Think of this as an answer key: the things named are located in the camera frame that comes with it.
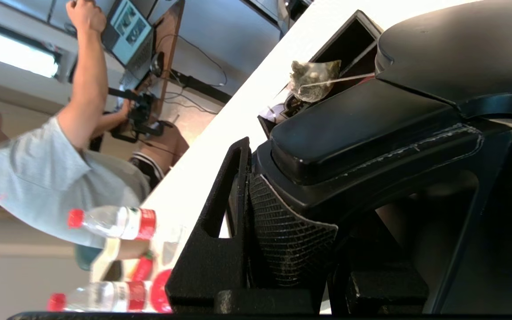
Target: man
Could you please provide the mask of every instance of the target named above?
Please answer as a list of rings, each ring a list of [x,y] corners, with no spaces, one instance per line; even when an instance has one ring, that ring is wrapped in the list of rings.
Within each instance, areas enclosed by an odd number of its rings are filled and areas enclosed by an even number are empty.
[[[122,111],[102,116],[108,95],[101,33],[106,18],[91,0],[71,1],[68,16],[78,31],[79,65],[71,101],[40,129],[14,139],[2,132],[0,114],[0,205],[50,235],[101,248],[104,239],[84,229],[68,229],[73,208],[138,206],[187,150],[176,128],[146,142],[130,162],[84,150],[126,120]]]

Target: wooden desk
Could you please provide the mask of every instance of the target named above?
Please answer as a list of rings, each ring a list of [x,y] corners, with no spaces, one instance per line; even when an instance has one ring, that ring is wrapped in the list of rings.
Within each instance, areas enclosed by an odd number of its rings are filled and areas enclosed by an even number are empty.
[[[185,0],[175,2],[167,12],[165,12],[154,24],[155,28],[155,53],[163,52],[163,72],[162,79],[154,75],[149,75],[137,88],[138,92],[146,91],[158,82],[160,86],[159,99],[152,105],[149,124],[158,121],[163,108],[163,100],[165,100],[165,91],[167,91],[167,80],[170,77],[171,64],[173,63],[173,55],[177,46],[177,35],[181,27],[181,18],[183,18],[183,8],[185,8]]]

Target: plastic water bottle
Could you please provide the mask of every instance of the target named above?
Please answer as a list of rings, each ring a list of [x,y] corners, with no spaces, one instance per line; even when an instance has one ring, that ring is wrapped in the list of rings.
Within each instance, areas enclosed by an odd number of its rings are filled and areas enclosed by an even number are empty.
[[[105,205],[84,212],[71,210],[68,217],[70,228],[85,227],[107,238],[149,240],[155,233],[155,211],[133,207]]]
[[[69,295],[55,293],[51,312],[155,312],[149,303],[150,281],[95,282]]]

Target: monitor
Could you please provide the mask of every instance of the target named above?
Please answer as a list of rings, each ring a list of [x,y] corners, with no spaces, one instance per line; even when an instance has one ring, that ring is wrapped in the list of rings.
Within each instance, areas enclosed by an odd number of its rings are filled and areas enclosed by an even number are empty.
[[[146,17],[130,0],[117,0],[108,14],[102,43],[126,67],[151,29]]]

